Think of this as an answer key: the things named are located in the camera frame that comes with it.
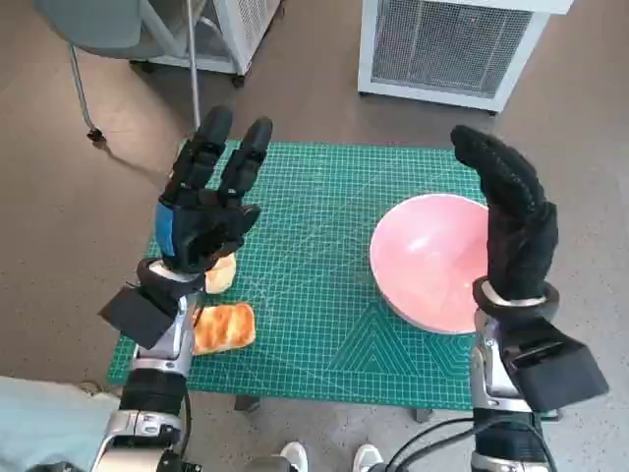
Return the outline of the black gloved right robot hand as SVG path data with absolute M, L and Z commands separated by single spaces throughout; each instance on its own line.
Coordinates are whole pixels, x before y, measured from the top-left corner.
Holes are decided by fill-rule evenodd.
M 458 125 L 455 157 L 474 169 L 488 207 L 487 278 L 505 301 L 541 299 L 558 243 L 557 209 L 536 168 L 493 135 Z

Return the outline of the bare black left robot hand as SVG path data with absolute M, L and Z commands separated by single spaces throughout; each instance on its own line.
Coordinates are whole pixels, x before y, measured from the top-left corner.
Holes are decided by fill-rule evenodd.
M 209 111 L 184 142 L 158 198 L 154 236 L 162 260 L 175 271 L 194 274 L 213 268 L 244 245 L 259 218 L 260 207 L 245 205 L 243 197 L 267 156 L 273 130 L 269 118 L 256 119 L 231 152 L 218 187 L 207 187 L 226 150 L 232 119 L 226 106 Z

